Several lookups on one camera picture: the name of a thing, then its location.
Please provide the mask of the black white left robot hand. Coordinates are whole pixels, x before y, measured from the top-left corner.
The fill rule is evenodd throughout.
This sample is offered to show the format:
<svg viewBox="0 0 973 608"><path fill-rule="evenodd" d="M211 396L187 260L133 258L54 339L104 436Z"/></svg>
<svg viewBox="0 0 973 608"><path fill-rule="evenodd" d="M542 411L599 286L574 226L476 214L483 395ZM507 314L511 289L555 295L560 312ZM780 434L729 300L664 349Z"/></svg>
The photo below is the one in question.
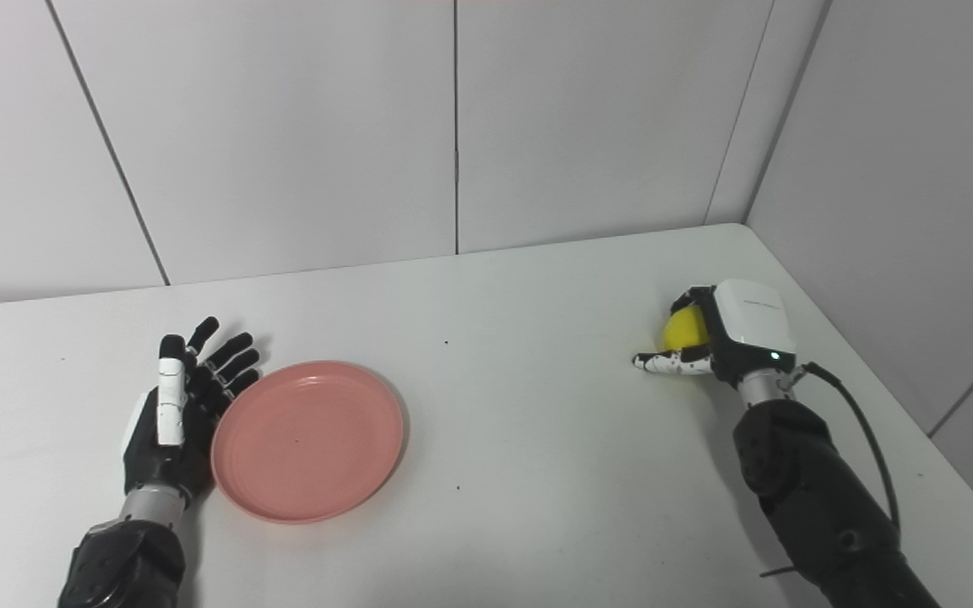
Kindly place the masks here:
<svg viewBox="0 0 973 608"><path fill-rule="evenodd" d="M219 319L208 317L189 338L161 339L157 384L145 395L123 451L126 493L160 486L192 504L212 487L217 427L233 401L260 379L260 351L250 332L204 353L219 327Z"/></svg>

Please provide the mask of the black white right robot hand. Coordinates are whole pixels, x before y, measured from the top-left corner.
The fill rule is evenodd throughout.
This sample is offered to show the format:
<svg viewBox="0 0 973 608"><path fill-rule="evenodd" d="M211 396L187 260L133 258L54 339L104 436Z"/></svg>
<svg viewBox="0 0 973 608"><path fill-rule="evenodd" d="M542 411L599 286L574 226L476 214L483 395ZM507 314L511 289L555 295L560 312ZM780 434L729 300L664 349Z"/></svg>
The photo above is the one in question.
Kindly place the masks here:
<svg viewBox="0 0 973 608"><path fill-rule="evenodd" d="M713 376L733 388L756 372L787 376L796 341L780 293L751 280L688 288L669 307L663 349L633 355L634 368Z"/></svg>

